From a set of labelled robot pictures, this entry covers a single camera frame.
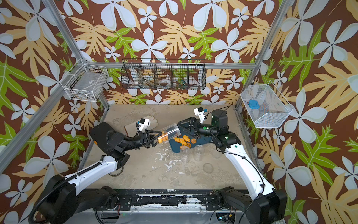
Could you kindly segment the clear cookie jar back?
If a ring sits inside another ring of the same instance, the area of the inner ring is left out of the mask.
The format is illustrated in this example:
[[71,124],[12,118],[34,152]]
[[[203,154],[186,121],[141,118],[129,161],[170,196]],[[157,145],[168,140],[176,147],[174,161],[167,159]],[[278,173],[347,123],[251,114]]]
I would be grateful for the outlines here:
[[176,123],[169,125],[159,132],[159,137],[156,139],[158,144],[162,144],[163,142],[168,142],[176,137],[181,135],[180,129]]

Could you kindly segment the clear cookie jar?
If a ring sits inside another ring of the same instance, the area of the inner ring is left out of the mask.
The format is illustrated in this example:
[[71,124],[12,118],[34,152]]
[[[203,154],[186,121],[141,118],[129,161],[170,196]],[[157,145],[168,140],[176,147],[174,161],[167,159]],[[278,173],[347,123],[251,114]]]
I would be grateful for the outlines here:
[[159,137],[156,139],[158,144],[162,144],[163,142],[168,142],[176,137],[181,135],[180,129],[176,123],[169,125],[159,132]]
[[188,163],[190,158],[190,148],[186,146],[182,147],[180,154],[181,154],[181,161],[183,163]]
[[201,161],[204,156],[204,147],[202,145],[196,145],[194,148],[194,159]]

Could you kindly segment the clear jar lid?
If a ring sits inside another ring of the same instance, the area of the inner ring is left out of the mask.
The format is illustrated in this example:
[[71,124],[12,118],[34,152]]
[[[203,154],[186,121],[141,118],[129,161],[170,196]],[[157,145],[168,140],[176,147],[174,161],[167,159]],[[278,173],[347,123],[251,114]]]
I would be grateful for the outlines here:
[[205,173],[207,173],[207,174],[211,174],[211,173],[213,173],[213,171],[214,171],[214,167],[213,167],[213,165],[210,164],[210,163],[205,163],[205,164],[203,165],[203,171],[204,171]]
[[211,155],[213,158],[219,159],[222,157],[223,154],[221,153],[221,151],[217,151],[216,149],[213,149]]

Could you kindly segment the clear cookie jar front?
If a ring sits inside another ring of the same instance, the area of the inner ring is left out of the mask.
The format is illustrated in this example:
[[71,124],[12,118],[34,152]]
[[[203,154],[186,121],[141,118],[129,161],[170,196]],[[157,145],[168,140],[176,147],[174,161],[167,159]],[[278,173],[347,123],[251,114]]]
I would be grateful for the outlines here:
[[186,146],[182,147],[180,154],[181,154],[181,161],[183,163],[188,163],[190,158],[190,148]]

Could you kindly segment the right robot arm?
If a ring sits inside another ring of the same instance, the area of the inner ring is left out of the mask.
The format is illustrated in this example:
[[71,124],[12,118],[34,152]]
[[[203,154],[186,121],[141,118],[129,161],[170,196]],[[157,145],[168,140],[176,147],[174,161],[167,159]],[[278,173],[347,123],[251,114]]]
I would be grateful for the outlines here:
[[239,224],[246,219],[250,224],[272,224],[284,218],[287,195],[276,190],[254,165],[237,135],[229,130],[227,111],[222,109],[207,112],[202,107],[195,109],[195,116],[179,121],[178,127],[197,139],[209,137],[216,150],[225,155],[234,165],[244,181],[248,193],[232,187],[218,191],[220,208],[241,211],[235,217]]

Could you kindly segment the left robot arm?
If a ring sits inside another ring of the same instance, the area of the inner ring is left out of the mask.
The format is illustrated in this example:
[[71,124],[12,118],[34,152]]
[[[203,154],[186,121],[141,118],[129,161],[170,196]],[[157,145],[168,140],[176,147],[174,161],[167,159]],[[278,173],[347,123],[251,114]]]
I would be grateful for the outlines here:
[[88,209],[114,209],[118,204],[117,192],[104,186],[88,190],[87,187],[122,168],[130,155],[127,151],[157,145],[164,131],[145,130],[134,137],[115,131],[104,122],[90,131],[92,140],[105,153],[101,159],[76,173],[53,176],[29,214],[29,223],[35,224],[35,214],[40,213],[41,224],[63,224],[74,214]]

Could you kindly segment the orange cookies on tray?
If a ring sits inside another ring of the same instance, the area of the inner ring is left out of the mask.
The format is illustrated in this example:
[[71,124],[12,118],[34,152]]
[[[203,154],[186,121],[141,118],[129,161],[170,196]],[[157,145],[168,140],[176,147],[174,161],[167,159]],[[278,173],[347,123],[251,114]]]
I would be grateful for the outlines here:
[[182,138],[175,137],[174,141],[181,144],[180,149],[183,147],[192,148],[192,146],[197,143],[196,138],[191,139],[187,135],[184,135]]

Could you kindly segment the teal plastic tray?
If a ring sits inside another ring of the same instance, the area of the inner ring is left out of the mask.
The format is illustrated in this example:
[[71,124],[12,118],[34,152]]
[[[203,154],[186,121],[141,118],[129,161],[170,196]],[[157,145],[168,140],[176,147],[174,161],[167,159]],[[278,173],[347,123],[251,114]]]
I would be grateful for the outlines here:
[[174,153],[180,153],[184,146],[192,149],[197,145],[209,144],[212,140],[209,136],[199,135],[193,127],[189,127],[188,122],[185,124],[178,124],[178,128],[181,135],[169,141]]

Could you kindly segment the black hard case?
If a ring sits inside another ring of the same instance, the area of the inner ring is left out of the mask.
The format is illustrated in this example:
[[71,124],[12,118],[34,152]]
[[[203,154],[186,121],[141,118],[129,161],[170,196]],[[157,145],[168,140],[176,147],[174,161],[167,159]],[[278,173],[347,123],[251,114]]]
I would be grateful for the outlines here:
[[97,144],[97,146],[102,150],[106,151],[110,148],[107,141],[107,133],[109,131],[114,131],[114,129],[106,122],[100,123],[95,126],[90,132],[92,140]]

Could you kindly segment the blue object in basket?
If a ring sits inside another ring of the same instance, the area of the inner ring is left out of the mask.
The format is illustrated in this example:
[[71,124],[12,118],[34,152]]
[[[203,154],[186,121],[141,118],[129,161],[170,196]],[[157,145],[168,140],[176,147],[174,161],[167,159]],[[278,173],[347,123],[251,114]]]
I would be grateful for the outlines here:
[[255,109],[255,110],[257,110],[257,109],[260,108],[260,105],[259,105],[258,101],[256,101],[256,100],[250,100],[250,101],[249,101],[249,107],[250,107],[250,109]]

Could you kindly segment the white mesh basket right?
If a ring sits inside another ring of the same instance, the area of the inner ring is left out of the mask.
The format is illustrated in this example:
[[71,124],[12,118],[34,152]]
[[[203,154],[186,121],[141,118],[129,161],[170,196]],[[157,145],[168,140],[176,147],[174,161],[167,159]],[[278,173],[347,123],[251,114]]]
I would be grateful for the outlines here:
[[[293,112],[293,105],[273,83],[248,85],[240,97],[256,128],[279,128]],[[260,108],[250,109],[250,100],[258,101]]]

